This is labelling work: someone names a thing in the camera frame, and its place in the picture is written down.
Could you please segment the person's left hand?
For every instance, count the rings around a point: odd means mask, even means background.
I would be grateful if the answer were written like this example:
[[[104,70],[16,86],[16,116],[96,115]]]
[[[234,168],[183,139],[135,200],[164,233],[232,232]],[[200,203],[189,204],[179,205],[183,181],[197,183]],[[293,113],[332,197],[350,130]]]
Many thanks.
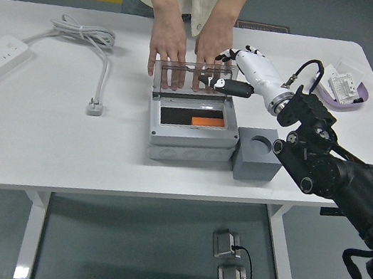
[[[233,28],[223,24],[208,22],[196,39],[196,63],[215,64],[216,57],[233,46]]]

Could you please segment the person's right hand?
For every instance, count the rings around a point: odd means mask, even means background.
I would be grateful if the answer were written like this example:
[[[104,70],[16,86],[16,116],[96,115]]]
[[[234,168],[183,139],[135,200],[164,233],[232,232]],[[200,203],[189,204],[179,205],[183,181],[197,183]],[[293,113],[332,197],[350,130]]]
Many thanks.
[[[149,45],[147,74],[154,75],[154,65],[160,60],[185,62],[187,52],[187,35],[181,16],[156,15]]]

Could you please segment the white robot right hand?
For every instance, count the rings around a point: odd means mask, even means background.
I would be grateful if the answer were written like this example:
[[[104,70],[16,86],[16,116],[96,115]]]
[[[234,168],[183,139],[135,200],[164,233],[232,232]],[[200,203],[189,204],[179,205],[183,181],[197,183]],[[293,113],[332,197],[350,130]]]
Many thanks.
[[[272,62],[256,48],[247,46],[245,50],[228,49],[217,57],[226,62],[236,61],[238,69],[243,73],[246,81],[215,78],[200,75],[199,81],[217,92],[249,98],[252,94],[262,96],[266,109],[272,115],[278,115],[290,102],[293,93],[284,85],[280,74]]]

